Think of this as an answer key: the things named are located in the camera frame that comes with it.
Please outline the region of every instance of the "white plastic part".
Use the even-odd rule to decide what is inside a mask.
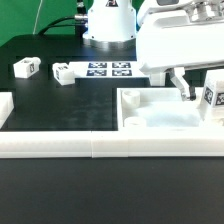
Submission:
[[[122,106],[126,109],[138,108],[140,105],[140,92],[136,90],[122,91]]]
[[[140,92],[141,101],[138,108],[125,109],[122,102],[123,91],[135,90]],[[186,129],[200,127],[200,104],[202,88],[196,88],[197,99],[183,102],[181,93],[176,88],[122,88],[117,91],[118,130],[128,131],[125,121],[129,117],[144,118],[147,130],[154,128]]]
[[[144,23],[144,19],[148,14],[176,10],[192,2],[192,0],[180,0],[177,4],[159,5],[157,0],[145,0],[138,11],[138,25],[141,26]]]
[[[41,60],[38,57],[26,57],[22,59],[13,65],[15,77],[25,79],[29,78],[31,75],[39,71],[40,63]]]
[[[75,83],[75,74],[66,63],[55,63],[52,66],[54,78],[61,85],[70,85]]]
[[[136,11],[130,0],[94,0],[88,10],[85,39],[124,42],[136,36]]]
[[[224,156],[223,127],[0,132],[0,158]]]
[[[200,112],[206,122],[224,119],[224,69],[207,72]]]
[[[125,128],[145,128],[146,126],[147,121],[142,117],[128,117],[124,120]]]
[[[0,93],[0,129],[14,108],[12,93]]]
[[[91,132],[1,132],[0,158],[92,157]]]
[[[120,132],[92,132],[92,157],[128,157],[128,138]]]
[[[204,68],[224,62],[223,20],[190,23],[184,10],[147,14],[136,37],[139,69],[146,75],[175,67]]]

